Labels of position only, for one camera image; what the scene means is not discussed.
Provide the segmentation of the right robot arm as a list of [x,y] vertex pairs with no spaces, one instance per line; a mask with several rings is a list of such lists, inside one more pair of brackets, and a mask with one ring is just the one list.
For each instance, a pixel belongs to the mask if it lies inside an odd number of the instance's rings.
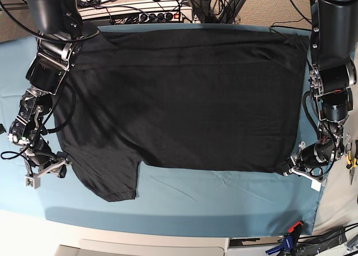
[[100,32],[95,30],[84,35],[77,0],[26,0],[26,3],[38,32],[28,29],[5,5],[1,5],[1,10],[20,28],[36,37],[37,43],[36,56],[26,73],[31,86],[22,95],[18,114],[8,132],[9,141],[20,150],[17,153],[8,151],[8,160],[22,157],[27,171],[25,185],[37,189],[43,175],[51,173],[64,178],[67,166],[71,164],[66,153],[53,153],[43,136],[66,127],[75,105],[71,105],[69,115],[61,125],[53,129],[47,129],[45,125],[59,104],[53,97],[60,98],[63,90],[68,89],[72,101],[76,100],[66,78],[75,66],[83,43]]

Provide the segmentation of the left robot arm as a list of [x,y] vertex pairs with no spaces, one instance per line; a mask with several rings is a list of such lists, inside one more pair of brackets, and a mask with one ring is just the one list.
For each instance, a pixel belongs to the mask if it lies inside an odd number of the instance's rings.
[[310,12],[310,87],[302,106],[317,142],[301,142],[284,174],[308,178],[311,188],[320,191],[333,164],[351,151],[344,127],[354,108],[351,88],[357,83],[351,58],[357,44],[357,0],[310,0]]

